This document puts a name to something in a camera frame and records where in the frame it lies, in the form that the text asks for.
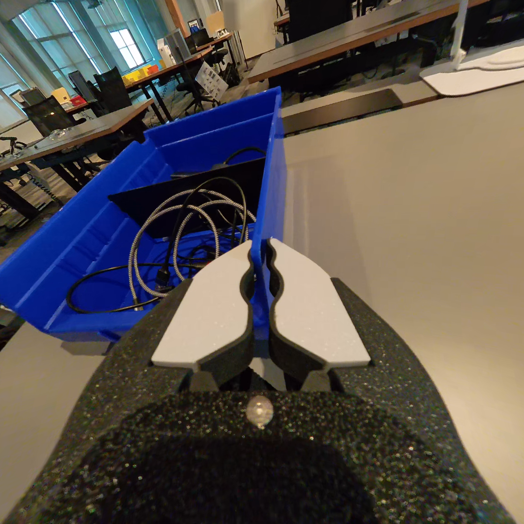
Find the blue bin with divider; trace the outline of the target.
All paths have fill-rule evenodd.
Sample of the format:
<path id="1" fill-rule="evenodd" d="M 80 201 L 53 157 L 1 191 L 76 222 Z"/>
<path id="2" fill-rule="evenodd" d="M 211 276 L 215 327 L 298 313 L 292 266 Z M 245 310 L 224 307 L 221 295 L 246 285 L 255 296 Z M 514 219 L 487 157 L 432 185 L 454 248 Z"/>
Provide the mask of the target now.
<path id="1" fill-rule="evenodd" d="M 108 197 L 170 180 L 175 171 L 211 170 L 241 148 L 266 151 L 255 223 L 248 239 L 256 272 L 254 318 L 267 311 L 265 243 L 283 239 L 284 126 L 280 88 L 248 96 L 146 132 L 1 265 L 1 304 L 38 330 L 68 342 L 117 342 L 157 303 L 133 304 L 127 263 L 141 226 Z"/>

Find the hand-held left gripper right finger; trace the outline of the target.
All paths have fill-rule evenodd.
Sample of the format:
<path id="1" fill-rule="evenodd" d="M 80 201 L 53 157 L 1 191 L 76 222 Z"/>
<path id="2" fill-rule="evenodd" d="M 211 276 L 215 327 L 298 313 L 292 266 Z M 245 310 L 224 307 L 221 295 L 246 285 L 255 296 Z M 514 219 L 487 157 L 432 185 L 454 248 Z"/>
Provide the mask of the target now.
<path id="1" fill-rule="evenodd" d="M 310 372 L 363 368 L 372 357 L 344 306 L 337 280 L 278 239 L 267 240 L 268 352 L 285 388 L 300 388 Z"/>

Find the black office chair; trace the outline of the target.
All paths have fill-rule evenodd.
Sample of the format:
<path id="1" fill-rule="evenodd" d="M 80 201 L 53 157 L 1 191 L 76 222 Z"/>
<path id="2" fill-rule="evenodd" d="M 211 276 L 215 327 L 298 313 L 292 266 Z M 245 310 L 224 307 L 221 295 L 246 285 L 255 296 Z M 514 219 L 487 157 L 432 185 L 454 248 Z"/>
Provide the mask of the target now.
<path id="1" fill-rule="evenodd" d="M 43 137 L 48 137 L 56 130 L 68 129 L 78 124 L 54 96 L 24 108 L 23 111 Z"/>
<path id="2" fill-rule="evenodd" d="M 100 101 L 108 113 L 133 105 L 117 67 L 93 77 L 100 92 Z"/>
<path id="3" fill-rule="evenodd" d="M 220 101 L 203 94 L 203 88 L 196 82 L 198 70 L 195 69 L 194 66 L 192 66 L 192 69 L 187 68 L 187 63 L 191 60 L 184 60 L 179 47 L 175 47 L 175 53 L 177 58 L 179 58 L 183 64 L 183 69 L 181 72 L 182 82 L 177 85 L 176 90 L 178 92 L 184 91 L 190 93 L 193 96 L 193 101 L 184 108 L 184 115 L 189 116 L 188 110 L 191 107 L 194 107 L 193 114 L 196 114 L 198 109 L 204 111 L 203 102 L 210 102 L 212 104 L 212 108 L 220 106 Z"/>
<path id="4" fill-rule="evenodd" d="M 289 42 L 329 30 L 353 19 L 352 1 L 286 1 Z"/>

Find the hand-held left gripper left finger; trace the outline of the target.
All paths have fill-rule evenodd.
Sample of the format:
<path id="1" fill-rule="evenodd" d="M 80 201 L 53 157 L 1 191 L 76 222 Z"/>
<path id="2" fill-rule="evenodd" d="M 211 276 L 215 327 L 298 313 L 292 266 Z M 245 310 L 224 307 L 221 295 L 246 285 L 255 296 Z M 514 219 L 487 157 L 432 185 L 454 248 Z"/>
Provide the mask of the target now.
<path id="1" fill-rule="evenodd" d="M 218 386 L 254 357 L 252 241 L 241 243 L 190 280 L 154 351 L 155 366 L 207 372 Z"/>

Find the white document stand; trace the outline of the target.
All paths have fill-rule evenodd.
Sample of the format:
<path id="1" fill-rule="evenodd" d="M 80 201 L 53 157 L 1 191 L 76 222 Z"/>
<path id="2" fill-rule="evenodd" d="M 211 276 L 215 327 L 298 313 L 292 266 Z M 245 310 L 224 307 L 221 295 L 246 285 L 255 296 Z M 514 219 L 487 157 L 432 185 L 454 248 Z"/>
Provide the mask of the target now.
<path id="1" fill-rule="evenodd" d="M 473 51 L 461 48 L 468 1 L 460 1 L 453 23 L 450 59 L 422 69 L 420 78 L 439 95 L 465 96 L 523 82 L 523 39 Z"/>

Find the black bin divider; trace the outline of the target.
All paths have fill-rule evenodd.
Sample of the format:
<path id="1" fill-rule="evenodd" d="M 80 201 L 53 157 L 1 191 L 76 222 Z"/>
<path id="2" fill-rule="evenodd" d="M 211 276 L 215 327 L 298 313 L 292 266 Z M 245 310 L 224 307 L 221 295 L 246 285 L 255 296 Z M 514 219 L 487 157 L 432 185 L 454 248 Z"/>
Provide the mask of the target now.
<path id="1" fill-rule="evenodd" d="M 158 182 L 137 189 L 115 193 L 110 195 L 108 199 L 115 203 L 123 213 L 133 219 L 138 226 L 143 226 L 148 217 L 154 212 L 154 209 L 160 206 L 167 198 L 184 191 L 191 193 L 191 191 L 201 183 L 223 176 L 239 184 L 245 195 L 247 210 L 256 217 L 264 167 L 264 158 L 253 159 L 205 172 L 190 173 L 184 177 L 178 176 L 165 182 Z M 214 181 L 209 183 L 204 189 L 221 193 L 239 204 L 241 209 L 243 208 L 243 200 L 239 189 L 230 182 L 226 182 L 225 180 Z M 168 203 L 166 207 L 181 206 L 189 193 L 174 199 Z M 209 206 L 205 211 L 211 212 L 211 218 L 220 228 L 227 225 L 219 216 L 220 212 L 231 222 L 233 209 L 230 206 L 219 204 L 218 206 Z M 161 239 L 170 236 L 177 222 L 178 213 L 179 210 L 173 210 L 155 219 L 154 222 L 147 227 L 146 233 L 152 239 Z"/>

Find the printed paper sign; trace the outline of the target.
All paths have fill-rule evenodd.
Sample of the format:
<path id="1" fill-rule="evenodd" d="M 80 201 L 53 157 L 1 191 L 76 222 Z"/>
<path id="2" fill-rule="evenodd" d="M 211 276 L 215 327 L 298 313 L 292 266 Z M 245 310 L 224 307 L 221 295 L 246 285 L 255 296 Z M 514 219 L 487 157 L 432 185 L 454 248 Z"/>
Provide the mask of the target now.
<path id="1" fill-rule="evenodd" d="M 226 81 L 206 62 L 202 63 L 195 80 L 216 102 L 221 101 L 228 89 Z"/>

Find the wooden office table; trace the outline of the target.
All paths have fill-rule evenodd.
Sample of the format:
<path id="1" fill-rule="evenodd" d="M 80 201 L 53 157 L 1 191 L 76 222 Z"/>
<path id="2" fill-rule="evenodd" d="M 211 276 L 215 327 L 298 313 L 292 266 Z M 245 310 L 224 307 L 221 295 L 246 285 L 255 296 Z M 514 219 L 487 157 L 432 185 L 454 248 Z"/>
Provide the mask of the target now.
<path id="1" fill-rule="evenodd" d="M 51 168 L 75 193 L 82 190 L 90 179 L 82 173 L 80 168 L 70 170 L 67 165 L 100 149 L 108 149 L 110 138 L 118 135 L 121 129 L 145 115 L 149 108 L 157 109 L 153 99 L 119 109 L 95 120 L 89 120 L 66 130 L 61 136 L 51 136 L 30 142 L 28 146 L 17 154 L 1 159 L 1 202 L 18 212 L 27 221 L 35 219 L 41 212 L 19 193 L 5 185 L 5 180 L 16 178 L 20 171 L 14 168 L 20 165 L 22 174 L 30 175 L 27 167 Z"/>
<path id="2" fill-rule="evenodd" d="M 464 1 L 401 1 L 262 54 L 247 76 L 262 82 L 424 23 L 457 14 Z"/>
<path id="3" fill-rule="evenodd" d="M 144 78 L 138 79 L 129 85 L 126 85 L 127 93 L 133 93 L 135 91 L 141 91 L 147 99 L 153 99 L 154 113 L 157 116 L 161 124 L 166 121 L 173 121 L 170 112 L 164 104 L 163 98 L 156 89 L 154 82 L 156 80 L 169 79 L 178 73 L 180 73 L 186 66 L 196 63 L 197 61 L 203 61 L 204 57 L 212 52 L 210 46 L 203 48 L 200 52 L 190 56 L 189 60 L 174 64 L 167 68 L 160 69 Z"/>

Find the yellow plastic bin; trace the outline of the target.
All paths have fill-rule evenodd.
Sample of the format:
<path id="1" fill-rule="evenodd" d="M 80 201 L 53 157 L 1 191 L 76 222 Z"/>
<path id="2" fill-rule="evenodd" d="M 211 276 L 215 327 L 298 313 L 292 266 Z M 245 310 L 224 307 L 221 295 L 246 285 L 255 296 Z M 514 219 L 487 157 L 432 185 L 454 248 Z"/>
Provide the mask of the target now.
<path id="1" fill-rule="evenodd" d="M 121 77 L 124 82 L 124 86 L 126 88 L 129 88 L 130 86 L 141 80 L 150 78 L 151 76 L 155 75 L 160 70 L 162 70 L 164 66 L 164 61 L 160 60 L 159 63 L 154 63 L 135 69 L 132 72 L 127 73 L 126 75 Z"/>

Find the wooden support post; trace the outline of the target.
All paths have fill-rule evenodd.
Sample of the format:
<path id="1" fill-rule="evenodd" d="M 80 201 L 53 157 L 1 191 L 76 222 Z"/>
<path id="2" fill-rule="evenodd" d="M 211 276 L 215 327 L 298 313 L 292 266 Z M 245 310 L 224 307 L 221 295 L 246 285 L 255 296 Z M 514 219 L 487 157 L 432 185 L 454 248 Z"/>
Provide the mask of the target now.
<path id="1" fill-rule="evenodd" d="M 165 3 L 176 28 L 180 29 L 185 38 L 190 36 L 190 30 L 184 21 L 178 1 L 165 1 Z"/>

